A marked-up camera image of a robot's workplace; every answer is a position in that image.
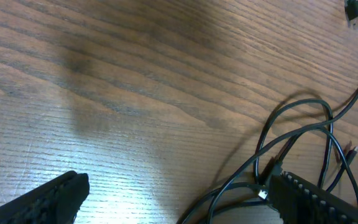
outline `wooden surface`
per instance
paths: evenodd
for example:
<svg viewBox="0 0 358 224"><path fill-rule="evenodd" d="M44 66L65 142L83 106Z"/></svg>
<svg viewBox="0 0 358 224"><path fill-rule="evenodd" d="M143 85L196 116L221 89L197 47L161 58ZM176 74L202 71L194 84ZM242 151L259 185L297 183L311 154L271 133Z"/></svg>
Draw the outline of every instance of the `wooden surface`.
<svg viewBox="0 0 358 224"><path fill-rule="evenodd" d="M343 0L0 0L0 205L75 170L91 184L77 223L175 223L254 153L280 102L338 108L357 86ZM286 112L267 140L321 112ZM334 126L358 146L358 102ZM324 144L304 135L284 169L317 183ZM351 167L358 183L358 155ZM334 193L355 204L347 177ZM280 219L215 221L229 222Z"/></svg>

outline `black cord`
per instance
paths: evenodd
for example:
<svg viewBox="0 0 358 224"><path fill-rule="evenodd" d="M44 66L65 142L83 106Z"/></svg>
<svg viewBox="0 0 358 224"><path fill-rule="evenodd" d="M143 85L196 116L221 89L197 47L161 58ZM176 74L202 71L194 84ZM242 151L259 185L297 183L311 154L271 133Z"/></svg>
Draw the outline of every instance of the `black cord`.
<svg viewBox="0 0 358 224"><path fill-rule="evenodd" d="M249 189L252 190L263 190L265 189L264 186L262 185L258 185L258 184L250 184L247 182L239 182L239 183L234 183L232 185L230 185L227 190L232 190L232 189L237 189L237 188L244 188L247 187ZM201 197L198 201L196 201L179 219L179 221L177 223L186 223L192 214L194 214L194 212L200 208L200 206L202 206L206 201L208 201L209 199L213 198L217 193L218 193L219 189L215 189L210 191L208 194L204 195L203 197Z"/></svg>
<svg viewBox="0 0 358 224"><path fill-rule="evenodd" d="M259 183L258 164L259 164L259 157L261 155L265 154L270 148L272 148L277 143L281 142L282 140L284 140L286 138L289 138L289 140L287 141L285 147L283 148L283 152L281 153L280 157L278 158L279 160L283 161L285 156L288 154L289 150L291 149L291 147L296 142L296 140L302 134L304 134L304 133L306 133L308 131L313 131L313 130L321 131L321 132L323 132L324 134L327 135L326 150L325 150L325 155L324 155L324 165L323 165L323 168L321 169L318 187L321 188L321 186L322 186L322 184L324 182L326 171L327 171L327 168L328 168L329 156L331 154L331 145L333 143L335 145L335 148L338 151L339 157L342 160L341 169L346 170L346 172L347 172L347 174L348 174L348 176L349 176L349 178L351 180L354 192L356 194L356 200L357 200L357 206L358 206L358 186L357 186L356 180L354 179L354 176L353 176L353 174L352 174L352 172L350 170L350 167L349 167L349 165L348 165L348 163L346 161L346 158L345 158L345 156L343 154L341 146L339 145L337 139L333 135L333 122L335 122L335 121L339 120L340 118L342 118L352 108L352 106L357 101L357 99L358 99L358 88L355 91L355 93L353 94L352 99L350 100L350 102L335 117L333 117L333 112L332 112L331 107L324 100L318 100L318 99L307 99L307 100L296 101L294 103L290 103L289 105L284 106L283 108L279 109L276 113L272 113L270 115L269 119L267 120L263 130L262 130L262 133L260 135L255 154L253 156L251 156L245 163L243 163L243 165L241 165L240 168L238 168L238 170L236 170L235 173L233 173L233 175L231 175L230 178L228 178L227 181L220 188L213 190L212 192L210 192L209 194L207 194L206 196L201 198L198 202L196 202L191 208L189 208L184 214L185 218L182 219L183 221L178 222L178 223L185 223L187 221L187 219L190 217L190 215L198 207L200 207L202 205L202 203L204 203L205 201L207 201L208 199L210 199L212 197L213 199L211 201L211 204L209 205L208 214L206 216L206 223L210 224L212 218L214 217L214 212L220 211L219 213L222 213L222 212L226 211L226 210L220 210L220 209L215 211L215 206L216 206L216 203L218 202L219 198L221 197L221 195L226 190L233 189L232 188L233 185L236 186L235 184L232 184L232 183L234 182L234 180L237 177L239 177L241 175L241 173L249 165L254 163L255 183L258 184ZM320 122L320 123L309 124L309 125L306 125L306 126L304 126L302 128L298 128L296 130L290 131L289 133L283 134L283 135L277 137L276 139L272 140L271 142L269 142L265 146L263 146L263 143L265 141L266 135L267 135L271 125L273 125L273 122L275 121L275 119L281 113L283 113L284 111L289 110L290 108L292 108L294 106L298 106L298 105L305 104L305 103L319 103L319 104L321 104L324 107L324 110L326 112L327 120L323 121L323 122Z"/></svg>
<svg viewBox="0 0 358 224"><path fill-rule="evenodd" d="M268 201L258 201L258 202L237 202L231 205L225 205L221 208L218 208L214 211L213 217L216 215L222 214L224 212L227 212L229 210L235 209L235 208L242 208L242 207L253 207L253 206L261 206L261 205L269 205ZM206 216L204 218L201 218L198 220L197 223L204 224L206 221Z"/></svg>
<svg viewBox="0 0 358 224"><path fill-rule="evenodd" d="M357 148L349 151L346 155L346 162L348 165L351 164L351 162L353 161L353 159L355 158L357 154ZM343 175L343 172L345 171L345 168L343 165L341 165L341 168L339 170L339 172L337 173L334 181L332 182L332 184L327 188L327 192L331 192L334 190L335 186L339 183L339 180L341 179L342 175Z"/></svg>
<svg viewBox="0 0 358 224"><path fill-rule="evenodd" d="M325 102L324 100L319 100L319 99L306 99L306 100L298 100L294 103L290 103L289 105L284 106L283 108L277 110L276 113L272 113L270 115L270 117L267 119L267 122L265 123L265 126L260 134L259 137L259 141L258 144L256 146L256 150L255 153L258 153L259 150L262 148L264 141L266 139L267 133L270 129L270 127L272 127L274 121L277 119L278 116L280 116L280 114L282 114L284 111L289 110L290 108L296 107L298 105L303 105L303 104L307 104L307 103L319 103L323 106L324 112L326 112L326 117L328 120L333 118L333 111L331 109L331 107L329 106L329 104L327 102ZM334 125L333 123L329 124L328 129L331 133L333 133L334 131ZM288 153L288 151L291 149L291 147L294 145L294 143L296 142L296 140L299 138L300 136L296 137L294 136L293 139L288 141L288 146L287 146L287 150L285 151L284 157L285 155ZM319 184L318 187L321 188L323 185L323 179L325 179L326 176L326 172L328 170L328 163L329 163L329 157L331 155L331 140L329 137L327 137L327 142L326 142L326 152L324 155L324 162L323 162L323 168L321 170L320 173L320 177L319 177ZM259 158L257 158L254 162L254 178L255 178L255 183L256 184L260 184L259 183Z"/></svg>

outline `black cable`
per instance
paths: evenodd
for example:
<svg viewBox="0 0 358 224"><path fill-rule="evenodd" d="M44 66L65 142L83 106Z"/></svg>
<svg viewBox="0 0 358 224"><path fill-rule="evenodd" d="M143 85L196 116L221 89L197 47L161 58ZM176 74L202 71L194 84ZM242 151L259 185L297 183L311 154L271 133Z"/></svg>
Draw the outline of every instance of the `black cable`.
<svg viewBox="0 0 358 224"><path fill-rule="evenodd" d="M302 134L297 134L296 136L292 136L289 138L289 140L285 144L283 152L280 154L280 156L277 159L278 161L280 162L284 161L285 156L287 156L288 152L290 151L290 149L292 148L292 146L295 144L296 140L298 140L300 136L302 136Z"/></svg>
<svg viewBox="0 0 358 224"><path fill-rule="evenodd" d="M259 150L262 148L262 146L264 144L264 141L266 139L267 133L269 132L270 127L272 127L274 121L277 119L277 117L280 114L282 114L286 110L289 110L290 108L293 108L293 107L298 106L298 105L306 104L306 103L319 103L319 104L321 104L323 106L324 112L326 113L327 119L332 119L333 118L333 111L332 111L331 107L329 106L329 104L327 102L325 102L324 100L306 99L306 100L298 100L298 101L296 101L294 103L290 103L289 105L284 106L283 108L277 110L276 113L272 113L269 116L269 118L267 119L267 121L265 123L265 126L262 129L262 132L260 134L258 144L256 146L255 153L258 153ZM329 131L332 133L333 130L334 130L334 125L333 125L333 123L331 123L331 124L329 124ZM293 141L293 140L291 141L291 146L288 148L288 150L292 147L292 145L295 143L295 141ZM326 152L325 152L325 155L324 155L323 168L321 170L320 178L319 178L319 184L321 186L322 186L322 181L320 181L320 180L325 178L325 175L326 175L326 172L327 172L327 169L328 169L329 156L331 155L331 145L332 145L331 140L329 138L327 138ZM255 183L260 184L259 183L259 158L257 160L255 160L255 162L254 162L254 178L255 178Z"/></svg>
<svg viewBox="0 0 358 224"><path fill-rule="evenodd" d="M347 153L346 155L346 162L347 164L350 166L351 162L353 161L353 159L355 158L357 154L357 149L353 149L350 152ZM334 190L335 186L339 183L339 180L341 179L343 172L345 172L345 168L343 165L341 165L341 168L339 170L339 172L337 173L337 175L335 176L334 181L332 182L332 184L327 188L327 192L331 192Z"/></svg>
<svg viewBox="0 0 358 224"><path fill-rule="evenodd" d="M237 189L237 188L243 188L243 187L247 187L249 189L252 190L262 190L265 187L258 185L258 184L250 184L247 182L239 182L239 183L234 183L232 185L230 185L227 190L232 190L232 189ZM203 197L201 197L197 202L195 202L187 211L185 211L185 213L181 216L181 218L179 219L179 221L177 223L186 223L191 215L200 208L200 206L202 206L202 204L204 204L206 201L208 201L209 199L211 199L212 197L214 197L217 193L218 193L219 189L215 189L210 191L208 194L204 195Z"/></svg>
<svg viewBox="0 0 358 224"><path fill-rule="evenodd" d="M220 196L223 194L223 192L227 189L227 187L234 181L235 178L237 178L249 165L250 163L253 163L254 161L256 161L261 155L263 155L264 153L266 153L270 148L272 148L274 145L276 145L277 143L279 143L280 141L298 135L298 134L303 134L307 131L311 131L314 129L318 129L324 133L326 133L333 141L334 144L338 150L339 155L341 155L341 159L342 159L342 163L346 168L346 172L352 182L354 191L356 193L356 197L357 197L357 204L358 204L358 186L356 181L354 180L354 177L352 175L352 172L349 168L349 166L346 163L346 160L343 156L343 152L340 150L341 147L339 145L339 143L337 142L337 140L335 139L335 137L327 130L325 129L320 129L323 128L325 125L329 125L337 120L339 120L340 118L342 118L354 105L354 103L357 101L358 99L358 88L354 94L353 99L349 102L349 104L347 106L345 106L345 108L339 112L339 114L337 116L335 116L333 119L327 120L327 121L323 121L320 123L315 123L315 124L309 124L306 125L302 128L298 128L296 130L290 131L289 133L283 134L281 136L279 136L278 138L272 140L271 142L269 142L266 146L264 146L262 149L260 149L257 153L255 153L253 156L251 156L251 158L249 158L245 163L243 163L243 165L240 166L240 168L238 168L238 170L235 171L235 173L233 175L230 176L230 178L222 185L221 188L219 188L219 192L216 194L216 196L214 196L209 209L208 209L208 215L207 215L207 224L211 223L212 217L213 217L213 210L216 206L216 202L219 200Z"/></svg>
<svg viewBox="0 0 358 224"><path fill-rule="evenodd" d="M241 207L253 207L253 206L261 206L261 205L268 205L269 202L268 201L258 201L258 202L237 202L231 205L225 205L221 208L218 208L214 211L214 215L213 217L215 217L216 215L222 214L224 212L227 212L229 210L235 209L235 208L241 208ZM198 220L197 223L201 224L201 223L205 223L206 220L206 216L204 218L201 218L200 220Z"/></svg>

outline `cable connector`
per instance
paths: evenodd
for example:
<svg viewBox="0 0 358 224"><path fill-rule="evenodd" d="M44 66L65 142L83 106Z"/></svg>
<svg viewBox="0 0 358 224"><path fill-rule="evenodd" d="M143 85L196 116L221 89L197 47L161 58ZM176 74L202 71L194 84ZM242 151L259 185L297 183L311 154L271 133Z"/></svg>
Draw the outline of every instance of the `cable connector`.
<svg viewBox="0 0 358 224"><path fill-rule="evenodd" d="M283 172L281 166L283 165L283 161L276 160L275 158L271 158L271 160L266 165L266 168L260 175L259 184L269 187L270 179L273 175L280 175Z"/></svg>
<svg viewBox="0 0 358 224"><path fill-rule="evenodd" d="M353 159L355 158L356 154L358 151L358 147L356 146L354 149L350 150L347 154L346 154L346 162L348 165L350 165L353 161Z"/></svg>
<svg viewBox="0 0 358 224"><path fill-rule="evenodd" d="M353 29L358 29L358 0L347 0L345 11Z"/></svg>
<svg viewBox="0 0 358 224"><path fill-rule="evenodd" d="M262 200L266 200L267 191L266 190L260 190L259 193L258 193L258 197L260 197Z"/></svg>

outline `green usb connector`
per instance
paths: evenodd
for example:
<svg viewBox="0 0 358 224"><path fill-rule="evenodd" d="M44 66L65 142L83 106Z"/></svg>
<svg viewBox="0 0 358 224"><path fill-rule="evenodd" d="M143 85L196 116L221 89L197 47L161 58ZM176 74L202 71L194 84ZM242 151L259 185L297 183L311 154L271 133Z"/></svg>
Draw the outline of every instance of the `green usb connector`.
<svg viewBox="0 0 358 224"><path fill-rule="evenodd" d="M358 0L348 0L345 11L351 27L358 29Z"/></svg>

